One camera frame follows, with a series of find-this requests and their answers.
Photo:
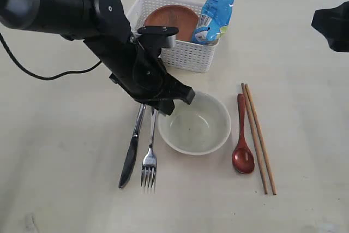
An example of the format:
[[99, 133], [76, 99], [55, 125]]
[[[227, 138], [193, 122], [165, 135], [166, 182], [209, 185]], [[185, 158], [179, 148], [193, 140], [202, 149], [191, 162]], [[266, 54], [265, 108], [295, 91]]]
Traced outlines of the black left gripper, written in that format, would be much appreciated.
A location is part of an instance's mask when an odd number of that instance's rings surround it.
[[171, 115], [175, 109], [174, 99], [190, 105], [195, 92], [169, 75], [159, 58], [161, 50], [146, 49], [137, 37], [132, 37], [127, 44], [115, 46], [109, 69], [115, 82], [134, 100]]

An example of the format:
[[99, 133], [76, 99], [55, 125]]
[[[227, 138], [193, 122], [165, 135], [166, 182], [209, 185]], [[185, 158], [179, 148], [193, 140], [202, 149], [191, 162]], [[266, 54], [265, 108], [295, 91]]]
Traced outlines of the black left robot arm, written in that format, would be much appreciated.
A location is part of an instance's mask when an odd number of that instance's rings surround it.
[[160, 54], [174, 46], [175, 27], [131, 30], [121, 0], [1, 0], [1, 23], [11, 29], [82, 40], [135, 101], [170, 115], [175, 100], [190, 104], [194, 90], [170, 75]]

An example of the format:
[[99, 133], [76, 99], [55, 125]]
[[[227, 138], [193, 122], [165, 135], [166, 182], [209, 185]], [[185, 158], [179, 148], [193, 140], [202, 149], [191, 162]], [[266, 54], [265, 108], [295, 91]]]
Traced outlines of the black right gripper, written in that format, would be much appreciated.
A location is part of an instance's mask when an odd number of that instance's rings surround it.
[[330, 9], [314, 12], [311, 26], [327, 40], [335, 52], [348, 52], [348, 1]]

